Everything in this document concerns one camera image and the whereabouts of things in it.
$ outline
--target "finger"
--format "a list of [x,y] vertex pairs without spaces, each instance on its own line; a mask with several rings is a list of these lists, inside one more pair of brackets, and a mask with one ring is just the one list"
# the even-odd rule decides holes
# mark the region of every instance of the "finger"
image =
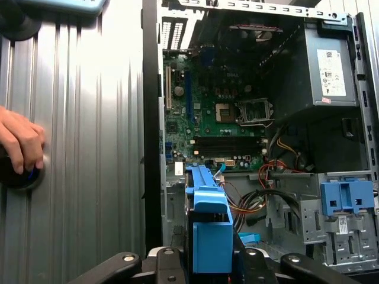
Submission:
[[46,140],[45,130],[41,126],[39,126],[37,124],[34,124],[32,122],[29,122],[29,123],[30,123],[31,129],[33,129],[38,134],[38,137],[40,139],[41,145],[44,145],[45,144],[45,140]]
[[26,117],[24,117],[21,114],[18,114],[16,112],[12,112],[11,114],[13,115],[13,117],[16,120],[18,120],[18,121],[20,121],[22,123],[26,123],[27,125],[29,125],[38,134],[38,136],[40,137],[42,145],[45,143],[45,131],[44,131],[44,129],[41,126],[39,126],[38,124],[30,122]]
[[29,125],[20,123],[12,116],[3,120],[3,124],[20,143],[25,168],[31,171],[34,164],[43,161],[42,146],[38,134]]
[[20,144],[16,137],[2,124],[0,124],[0,143],[11,158],[13,169],[19,175],[24,171],[24,158]]

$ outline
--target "pcie slot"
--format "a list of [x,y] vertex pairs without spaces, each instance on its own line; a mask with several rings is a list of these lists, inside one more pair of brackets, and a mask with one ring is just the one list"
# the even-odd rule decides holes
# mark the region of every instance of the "pcie slot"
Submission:
[[194,104],[192,103],[192,82],[191,72],[185,71],[184,73],[184,94],[185,94],[185,110],[188,115],[188,119],[195,123]]
[[171,67],[166,66],[166,109],[172,108],[172,93],[171,93]]

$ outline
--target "metal screw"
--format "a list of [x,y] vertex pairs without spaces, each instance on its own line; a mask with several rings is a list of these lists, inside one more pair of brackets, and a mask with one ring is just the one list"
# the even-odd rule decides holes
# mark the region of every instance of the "metal screw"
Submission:
[[255,252],[254,250],[246,250],[246,252],[247,252],[248,254],[250,254],[251,256],[256,255],[256,252]]
[[173,253],[174,253],[174,251],[169,249],[169,248],[167,250],[165,250],[165,254],[173,254]]
[[297,256],[289,256],[288,259],[294,263],[300,262],[300,259]]
[[134,260],[134,256],[125,256],[124,257],[125,262],[131,262],[132,260]]

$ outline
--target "black knob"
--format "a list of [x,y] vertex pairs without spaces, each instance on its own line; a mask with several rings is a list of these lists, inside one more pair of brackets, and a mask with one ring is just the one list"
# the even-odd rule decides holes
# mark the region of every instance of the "black knob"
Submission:
[[41,29],[41,21],[25,14],[15,0],[0,0],[0,33],[9,40],[23,41]]
[[32,189],[35,188],[41,176],[41,170],[34,168],[31,172],[24,169],[24,172],[19,175],[13,169],[11,159],[0,146],[0,183],[6,186],[9,189]]

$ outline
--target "hand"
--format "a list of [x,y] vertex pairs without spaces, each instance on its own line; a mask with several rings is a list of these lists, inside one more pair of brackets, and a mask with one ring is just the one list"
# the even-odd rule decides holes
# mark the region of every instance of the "hand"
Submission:
[[11,158],[13,169],[22,174],[34,165],[43,168],[44,130],[26,117],[0,106],[0,144]]

